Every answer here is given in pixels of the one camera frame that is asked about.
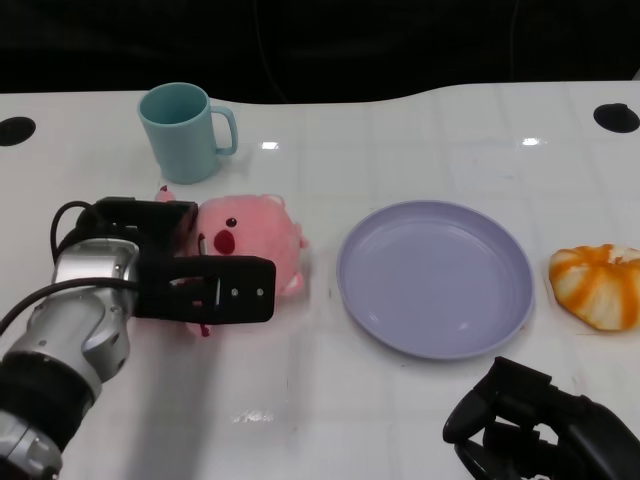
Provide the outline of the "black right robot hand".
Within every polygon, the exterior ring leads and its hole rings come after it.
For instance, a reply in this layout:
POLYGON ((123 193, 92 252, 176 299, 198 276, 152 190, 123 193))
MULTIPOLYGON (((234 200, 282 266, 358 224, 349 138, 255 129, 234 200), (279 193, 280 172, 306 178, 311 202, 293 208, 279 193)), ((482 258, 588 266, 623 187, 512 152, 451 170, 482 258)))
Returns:
POLYGON ((457 404, 443 439, 475 479, 639 476, 639 439, 610 409, 504 357, 457 404))

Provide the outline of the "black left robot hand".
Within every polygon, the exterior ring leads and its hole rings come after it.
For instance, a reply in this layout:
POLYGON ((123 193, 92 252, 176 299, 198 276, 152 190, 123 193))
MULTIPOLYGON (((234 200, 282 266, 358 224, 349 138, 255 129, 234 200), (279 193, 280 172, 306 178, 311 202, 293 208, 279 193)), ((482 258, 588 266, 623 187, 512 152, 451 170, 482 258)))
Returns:
POLYGON ((255 256, 187 254, 197 215, 194 202, 106 197, 79 215, 60 247, 93 238, 136 244, 136 317, 203 325, 270 320, 275 264, 255 256))

